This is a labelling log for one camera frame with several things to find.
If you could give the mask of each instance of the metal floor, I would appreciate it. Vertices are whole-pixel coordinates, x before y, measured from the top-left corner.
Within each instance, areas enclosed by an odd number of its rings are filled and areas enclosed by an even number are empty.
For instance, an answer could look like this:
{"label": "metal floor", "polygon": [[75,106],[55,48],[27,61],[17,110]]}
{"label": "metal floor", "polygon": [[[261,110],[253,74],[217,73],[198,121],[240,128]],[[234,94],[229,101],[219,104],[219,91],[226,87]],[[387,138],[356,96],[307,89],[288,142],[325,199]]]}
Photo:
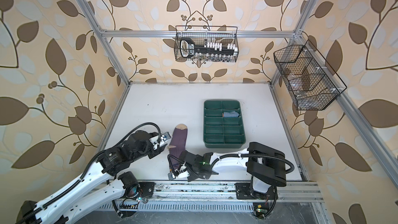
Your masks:
{"label": "metal floor", "polygon": [[119,218],[114,211],[93,211],[76,224],[317,224],[314,209],[309,203],[277,202],[266,221],[251,213],[242,212],[147,212],[137,211],[133,216]]}

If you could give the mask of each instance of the black plastic holder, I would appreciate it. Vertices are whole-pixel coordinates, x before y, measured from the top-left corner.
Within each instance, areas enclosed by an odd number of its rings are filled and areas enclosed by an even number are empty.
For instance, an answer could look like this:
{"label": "black plastic holder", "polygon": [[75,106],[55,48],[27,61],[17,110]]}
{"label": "black plastic holder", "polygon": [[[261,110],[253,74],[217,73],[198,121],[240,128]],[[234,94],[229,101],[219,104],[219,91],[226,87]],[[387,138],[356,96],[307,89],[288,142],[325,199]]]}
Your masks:
{"label": "black plastic holder", "polygon": [[177,62],[236,62],[239,54],[237,27],[177,25],[174,54]]}
{"label": "black plastic holder", "polygon": [[[311,51],[314,45],[290,45],[274,52],[274,60],[297,110],[324,110],[344,90],[346,84],[327,62],[320,65]],[[344,86],[336,85],[325,70],[336,76]]]}

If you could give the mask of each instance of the green storage box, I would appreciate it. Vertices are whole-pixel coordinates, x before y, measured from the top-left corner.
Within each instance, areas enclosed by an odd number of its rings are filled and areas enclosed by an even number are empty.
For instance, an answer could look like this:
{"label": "green storage box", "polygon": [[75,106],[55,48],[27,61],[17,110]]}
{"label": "green storage box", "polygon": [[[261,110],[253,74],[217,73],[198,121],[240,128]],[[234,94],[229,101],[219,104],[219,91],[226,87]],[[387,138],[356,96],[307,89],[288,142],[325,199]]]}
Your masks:
{"label": "green storage box", "polygon": [[[223,112],[239,117],[223,117]],[[235,100],[208,100],[204,104],[203,141],[207,148],[239,149],[246,143],[240,103]]]}

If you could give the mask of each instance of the black wire mesh basket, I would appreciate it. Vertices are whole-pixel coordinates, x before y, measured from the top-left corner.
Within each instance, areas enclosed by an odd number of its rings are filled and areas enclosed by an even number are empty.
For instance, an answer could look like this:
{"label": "black wire mesh basket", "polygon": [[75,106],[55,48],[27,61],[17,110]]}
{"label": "black wire mesh basket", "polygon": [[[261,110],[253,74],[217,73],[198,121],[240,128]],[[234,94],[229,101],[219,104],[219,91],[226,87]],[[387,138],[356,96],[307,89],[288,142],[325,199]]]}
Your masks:
{"label": "black wire mesh basket", "polygon": [[[315,60],[313,47],[307,41],[305,45],[290,45],[274,52],[276,67],[297,110],[324,110],[347,88],[326,59],[324,65]],[[326,70],[344,86],[333,83]]]}
{"label": "black wire mesh basket", "polygon": [[236,62],[237,31],[232,26],[178,25],[174,43],[176,61]]}

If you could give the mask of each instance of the floral wallpaper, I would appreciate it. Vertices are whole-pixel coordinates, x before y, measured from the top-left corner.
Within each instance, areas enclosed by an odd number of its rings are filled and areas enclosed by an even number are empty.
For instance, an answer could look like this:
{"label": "floral wallpaper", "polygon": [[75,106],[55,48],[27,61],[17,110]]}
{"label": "floral wallpaper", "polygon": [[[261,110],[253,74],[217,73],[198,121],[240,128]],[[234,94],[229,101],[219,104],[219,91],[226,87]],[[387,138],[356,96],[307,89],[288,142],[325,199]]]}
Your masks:
{"label": "floral wallpaper", "polygon": [[87,0],[108,30],[167,30],[169,25],[293,30],[306,0]]}
{"label": "floral wallpaper", "polygon": [[113,38],[111,45],[132,82],[268,82],[276,66],[272,53],[283,38],[242,38],[237,62],[177,62],[174,40]]}
{"label": "floral wallpaper", "polygon": [[0,213],[13,223],[82,172],[124,87],[74,0],[0,0],[0,12]]}
{"label": "floral wallpaper", "polygon": [[303,35],[398,156],[398,0],[319,0]]}
{"label": "floral wallpaper", "polygon": [[324,111],[297,111],[284,83],[275,90],[329,217],[336,224],[395,223],[398,190],[338,103]]}

